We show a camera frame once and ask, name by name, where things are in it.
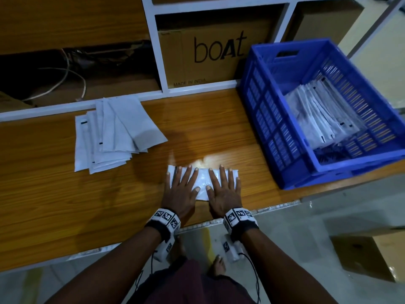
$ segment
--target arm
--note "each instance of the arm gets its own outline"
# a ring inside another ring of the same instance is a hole
[[[221,185],[212,170],[213,184],[206,187],[210,211],[214,217],[224,217],[233,208],[242,208],[240,179],[233,181],[233,172],[220,166]],[[292,260],[259,229],[249,229],[241,235],[271,303],[337,304],[326,289],[300,265]]]
[[[181,167],[177,171],[172,188],[170,188],[170,175],[166,174],[161,208],[172,210],[185,224],[194,212],[196,196],[200,190],[197,187],[191,191],[197,179],[198,169],[196,168],[190,178],[191,166],[189,166],[181,182]],[[122,303],[160,242],[162,237],[158,230],[144,227],[73,278],[46,304]]]

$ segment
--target wristband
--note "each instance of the wristband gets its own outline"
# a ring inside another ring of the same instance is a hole
[[[252,228],[259,228],[256,219],[245,208],[229,210],[224,217],[224,225],[232,241],[240,240],[242,234]]]
[[[180,228],[180,219],[173,211],[159,208],[145,227],[152,227],[159,231],[162,240],[167,243],[175,230]]]

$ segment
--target person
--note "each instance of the person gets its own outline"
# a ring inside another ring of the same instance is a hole
[[[195,199],[200,188],[192,190],[198,169],[191,175],[192,167],[189,166],[182,179],[181,169],[178,167],[171,187],[170,175],[166,175],[161,208],[174,212],[181,224],[185,225],[194,213]],[[209,175],[213,188],[207,186],[205,189],[213,217],[223,218],[228,211],[242,208],[240,179],[236,178],[235,185],[232,169],[228,170],[227,180],[225,169],[220,166],[221,184],[211,168]],[[46,303],[122,303],[145,263],[162,242],[162,237],[165,236],[159,228],[154,227],[154,224],[147,224],[130,239],[74,277]],[[250,256],[272,304],[337,303],[313,276],[259,228],[242,230],[239,240]],[[168,269],[149,276],[135,291],[128,304],[254,303],[241,285],[224,275],[222,258],[216,258],[211,270],[209,275],[201,274],[197,261],[180,256]]]

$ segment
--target crate handle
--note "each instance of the crate handle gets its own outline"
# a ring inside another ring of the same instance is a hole
[[[286,56],[296,56],[300,52],[299,50],[288,50],[288,51],[280,51],[277,53],[276,57],[286,57]]]

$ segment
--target blue basket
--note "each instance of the blue basket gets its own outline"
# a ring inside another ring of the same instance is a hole
[[[326,76],[368,130],[313,151],[284,95]],[[405,157],[405,123],[328,39],[254,45],[240,90],[273,178],[293,189],[367,173]]]

